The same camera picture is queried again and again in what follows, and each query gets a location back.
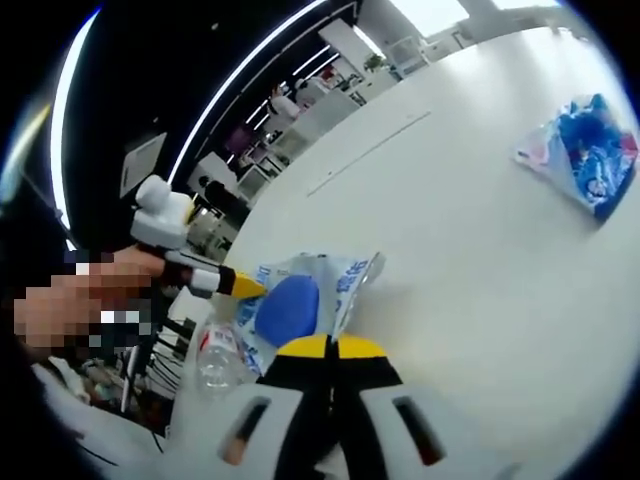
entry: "blue and white plastic bag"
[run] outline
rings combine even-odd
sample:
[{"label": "blue and white plastic bag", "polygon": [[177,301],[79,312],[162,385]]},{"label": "blue and white plastic bag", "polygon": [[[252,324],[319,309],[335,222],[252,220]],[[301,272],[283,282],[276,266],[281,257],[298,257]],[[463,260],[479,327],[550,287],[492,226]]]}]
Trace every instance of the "blue and white plastic bag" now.
[{"label": "blue and white plastic bag", "polygon": [[[337,338],[352,317],[358,293],[377,278],[384,261],[380,253],[362,258],[301,253],[277,264],[261,265],[253,278],[271,291],[290,275],[312,277],[320,294],[315,333]],[[245,363],[258,374],[266,372],[276,356],[276,348],[255,333],[256,315],[262,301],[259,297],[239,302],[233,320]]]},{"label": "blue and white plastic bag", "polygon": [[547,178],[597,219],[606,220],[633,180],[636,140],[614,119],[604,97],[581,97],[532,132],[515,160]]}]

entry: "human hand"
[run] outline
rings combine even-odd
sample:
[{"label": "human hand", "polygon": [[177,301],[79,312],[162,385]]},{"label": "human hand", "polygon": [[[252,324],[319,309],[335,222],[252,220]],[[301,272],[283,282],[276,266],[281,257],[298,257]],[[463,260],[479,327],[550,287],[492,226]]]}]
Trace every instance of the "human hand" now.
[{"label": "human hand", "polygon": [[126,309],[162,275],[165,261],[132,246],[112,261],[78,265],[76,275],[51,277],[50,287],[27,288],[15,299],[14,332],[36,349],[63,347],[65,337],[88,335],[104,310]]}]

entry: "blue plastic bag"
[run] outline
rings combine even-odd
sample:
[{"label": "blue plastic bag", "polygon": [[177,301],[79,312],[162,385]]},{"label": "blue plastic bag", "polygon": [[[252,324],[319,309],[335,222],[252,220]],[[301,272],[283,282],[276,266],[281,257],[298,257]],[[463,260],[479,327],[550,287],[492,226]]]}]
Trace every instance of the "blue plastic bag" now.
[{"label": "blue plastic bag", "polygon": [[576,99],[517,148],[515,160],[606,220],[633,180],[635,138],[616,123],[601,94]]}]

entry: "white table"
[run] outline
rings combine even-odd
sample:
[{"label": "white table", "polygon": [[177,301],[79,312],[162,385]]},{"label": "white table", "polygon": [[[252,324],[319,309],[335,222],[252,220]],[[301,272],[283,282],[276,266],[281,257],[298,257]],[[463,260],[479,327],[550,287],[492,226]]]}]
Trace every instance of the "white table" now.
[{"label": "white table", "polygon": [[[598,228],[509,156],[576,94],[604,93],[637,131],[602,62],[538,29],[416,73],[272,182],[227,263],[381,250],[386,268],[350,330],[521,460],[517,478],[555,477],[608,423],[637,365],[640,188]],[[193,358],[194,345],[187,370]],[[174,444],[206,438],[189,378],[178,397]]]}]

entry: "desk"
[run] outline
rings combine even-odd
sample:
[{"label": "desk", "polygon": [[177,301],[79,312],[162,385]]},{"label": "desk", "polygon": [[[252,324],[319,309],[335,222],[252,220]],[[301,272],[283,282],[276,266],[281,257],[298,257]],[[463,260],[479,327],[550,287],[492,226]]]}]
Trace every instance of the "desk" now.
[{"label": "desk", "polygon": [[[516,478],[555,478],[607,425],[636,369],[640,186],[598,228],[509,156],[576,94],[602,92],[637,131],[602,62],[592,45],[537,29],[417,72],[272,182],[227,263],[381,250],[385,270],[350,331],[522,461]],[[186,382],[178,396],[174,440],[186,442],[205,427]]]}]

